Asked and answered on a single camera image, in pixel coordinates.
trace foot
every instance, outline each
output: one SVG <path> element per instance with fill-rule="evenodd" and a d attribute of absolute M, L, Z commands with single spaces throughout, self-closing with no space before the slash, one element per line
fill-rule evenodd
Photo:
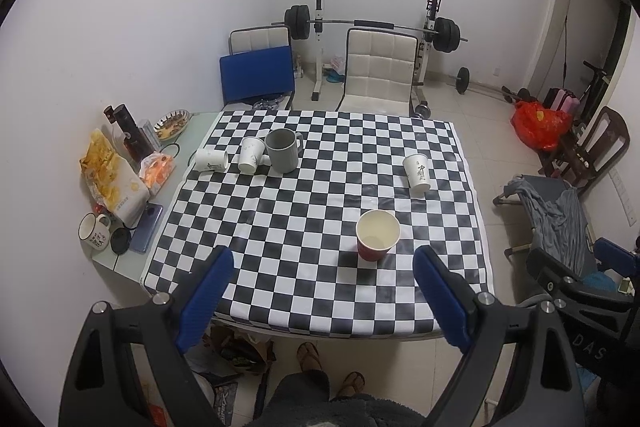
<path fill-rule="evenodd" d="M 300 364 L 300 371 L 312 371 L 314 369 L 322 371 L 320 355 L 314 344 L 310 342 L 300 344 L 296 358 Z"/>
<path fill-rule="evenodd" d="M 349 373 L 342 383 L 342 387 L 338 394 L 335 396 L 353 396 L 354 394 L 362 393 L 364 391 L 364 377 L 361 373 L 357 371 L 353 371 L 353 373 Z"/>

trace brown wooden chair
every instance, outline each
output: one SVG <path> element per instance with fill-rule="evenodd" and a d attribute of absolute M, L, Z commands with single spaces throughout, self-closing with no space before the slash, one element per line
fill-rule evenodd
<path fill-rule="evenodd" d="M 609 120 L 606 129 L 590 145 L 591 139 L 600 127 L 600 122 L 605 117 Z M 622 139 L 622 146 L 601 167 L 596 168 L 596 163 L 606 156 L 618 139 Z M 620 156 L 626 152 L 629 148 L 629 141 L 629 131 L 624 118 L 612 108 L 603 107 L 582 144 L 578 143 L 571 131 L 560 137 L 558 147 L 545 161 L 542 171 L 548 171 L 555 160 L 566 163 L 566 167 L 560 172 L 560 175 L 574 187 L 577 187 L 578 195 L 581 196 L 587 188 L 591 187 L 603 174 L 606 174 Z"/>

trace white chair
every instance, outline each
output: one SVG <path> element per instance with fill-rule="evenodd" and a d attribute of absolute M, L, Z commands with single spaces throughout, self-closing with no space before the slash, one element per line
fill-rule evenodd
<path fill-rule="evenodd" d="M 257 26 L 233 30 L 229 35 L 229 54 L 254 52 L 268 48 L 288 46 L 291 48 L 291 34 L 285 25 Z M 285 96 L 280 102 L 280 109 L 291 109 L 294 92 Z M 251 105 L 242 102 L 227 103 L 223 110 L 250 110 Z"/>
<path fill-rule="evenodd" d="M 387 31 L 350 28 L 340 111 L 410 116 L 418 39 Z"/>

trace orange plastic bag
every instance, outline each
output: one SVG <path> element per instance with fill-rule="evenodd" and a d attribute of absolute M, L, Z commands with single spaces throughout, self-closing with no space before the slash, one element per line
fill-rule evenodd
<path fill-rule="evenodd" d="M 573 121 L 570 114 L 546 109 L 538 101 L 516 103 L 511 117 L 511 125 L 524 145 L 547 152 L 558 146 L 558 138 L 571 129 Z"/>

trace cup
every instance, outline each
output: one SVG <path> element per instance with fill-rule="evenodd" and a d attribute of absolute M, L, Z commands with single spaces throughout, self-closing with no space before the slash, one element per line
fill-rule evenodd
<path fill-rule="evenodd" d="M 229 158 L 225 151 L 216 149 L 198 149 L 193 155 L 193 168 L 198 172 L 225 172 L 229 167 Z"/>
<path fill-rule="evenodd" d="M 386 210 L 368 210 L 356 223 L 358 254 L 365 261 L 378 261 L 400 239 L 400 222 Z"/>
<path fill-rule="evenodd" d="M 302 134 L 290 129 L 274 129 L 264 143 L 274 170 L 286 174 L 298 168 L 298 155 L 305 148 Z"/>
<path fill-rule="evenodd" d="M 431 188 L 429 181 L 429 159 L 424 154 L 412 154 L 402 161 L 409 187 L 415 192 L 426 192 Z"/>
<path fill-rule="evenodd" d="M 238 168 L 242 174 L 255 174 L 255 170 L 260 165 L 260 158 L 264 154 L 264 142 L 260 138 L 247 136 L 240 144 L 240 159 Z"/>
<path fill-rule="evenodd" d="M 111 236 L 111 232 L 109 232 L 110 226 L 111 219 L 109 216 L 100 214 L 96 217 L 94 213 L 89 212 L 80 221 L 78 237 L 80 241 L 95 248 L 95 250 L 104 250 Z"/>

